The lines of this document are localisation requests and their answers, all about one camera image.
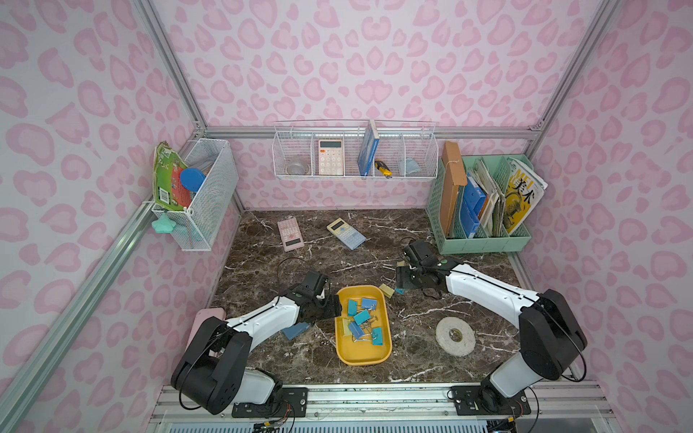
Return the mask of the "blue binder clip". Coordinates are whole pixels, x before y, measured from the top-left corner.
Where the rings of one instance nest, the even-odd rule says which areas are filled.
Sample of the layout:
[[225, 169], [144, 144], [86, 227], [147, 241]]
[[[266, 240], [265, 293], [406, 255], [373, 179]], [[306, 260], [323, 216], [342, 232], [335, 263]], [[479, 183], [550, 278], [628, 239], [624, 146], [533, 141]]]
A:
[[348, 323], [348, 331], [354, 341], [362, 341], [366, 338], [366, 332], [355, 322]]
[[374, 311], [378, 307], [378, 302], [376, 299], [361, 299], [361, 308], [364, 310]]

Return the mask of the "yellow plastic storage box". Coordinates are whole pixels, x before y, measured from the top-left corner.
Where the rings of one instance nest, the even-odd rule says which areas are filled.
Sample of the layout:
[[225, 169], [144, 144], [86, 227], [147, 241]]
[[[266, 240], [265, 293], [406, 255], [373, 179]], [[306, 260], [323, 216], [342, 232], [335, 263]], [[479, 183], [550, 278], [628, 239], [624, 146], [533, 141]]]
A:
[[[350, 286], [341, 289], [337, 295], [342, 306], [342, 314], [335, 319], [336, 348], [337, 355], [344, 364], [349, 366], [371, 366], [372, 364], [382, 364], [387, 360], [392, 351], [392, 333], [390, 331], [389, 319], [387, 314], [385, 297], [379, 288], [375, 286]], [[366, 332], [366, 338], [362, 341], [354, 341], [352, 336], [343, 335], [341, 320], [349, 319], [355, 322], [354, 317], [348, 316], [348, 300], [354, 299], [358, 302], [358, 310], [362, 311], [361, 299], [376, 299], [378, 307], [370, 311], [371, 319], [367, 324], [361, 326]], [[382, 328], [384, 331], [384, 345], [374, 346], [371, 341], [373, 328]]]

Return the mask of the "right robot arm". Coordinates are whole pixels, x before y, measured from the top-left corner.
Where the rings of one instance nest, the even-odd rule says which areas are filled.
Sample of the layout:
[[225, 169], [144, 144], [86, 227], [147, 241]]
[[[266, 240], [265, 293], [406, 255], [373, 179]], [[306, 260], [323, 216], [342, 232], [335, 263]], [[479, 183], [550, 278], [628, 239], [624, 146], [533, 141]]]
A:
[[495, 413], [500, 405], [542, 380], [557, 381], [583, 360], [587, 338], [564, 296], [555, 290], [533, 292], [504, 283], [468, 263], [437, 256], [422, 240], [404, 248], [406, 279], [422, 289], [445, 290], [505, 319], [519, 331], [520, 349], [487, 375], [479, 397]]

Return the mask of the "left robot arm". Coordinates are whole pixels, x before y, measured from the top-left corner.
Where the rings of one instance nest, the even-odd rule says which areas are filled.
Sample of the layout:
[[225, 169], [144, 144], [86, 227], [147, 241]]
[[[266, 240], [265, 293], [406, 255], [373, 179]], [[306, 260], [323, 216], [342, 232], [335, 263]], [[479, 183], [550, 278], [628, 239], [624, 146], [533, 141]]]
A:
[[275, 375], [247, 366], [249, 355], [265, 340], [297, 324], [335, 319], [339, 296], [330, 293], [330, 278], [308, 272], [293, 285], [243, 316], [204, 319], [171, 376], [179, 404], [186, 411], [219, 415], [233, 405], [239, 418], [301, 415], [301, 397], [285, 391]]

